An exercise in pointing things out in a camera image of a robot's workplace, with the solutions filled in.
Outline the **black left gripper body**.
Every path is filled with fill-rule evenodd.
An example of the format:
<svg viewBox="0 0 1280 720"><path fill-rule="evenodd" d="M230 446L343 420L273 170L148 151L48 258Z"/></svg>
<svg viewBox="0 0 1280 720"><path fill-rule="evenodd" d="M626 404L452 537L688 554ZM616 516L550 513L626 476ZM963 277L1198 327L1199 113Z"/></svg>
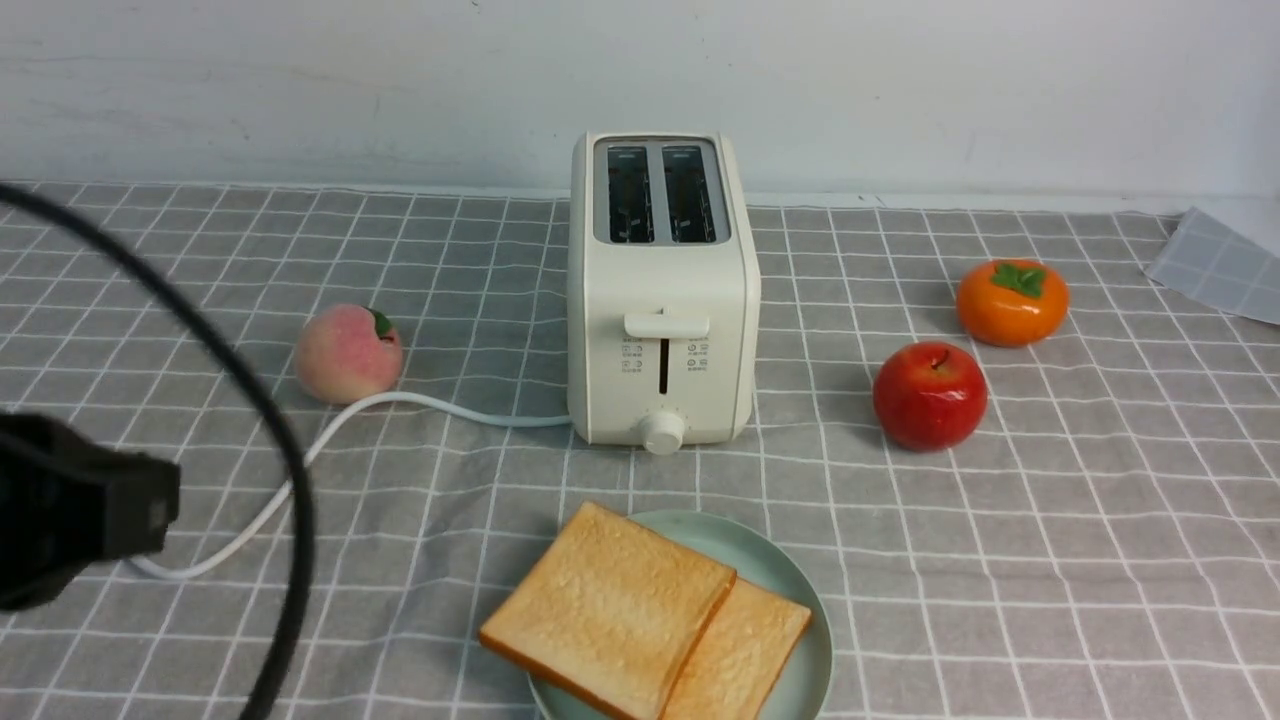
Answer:
<svg viewBox="0 0 1280 720"><path fill-rule="evenodd" d="M164 548L177 462L99 445L33 413L1 419L1 610L51 603L84 569Z"/></svg>

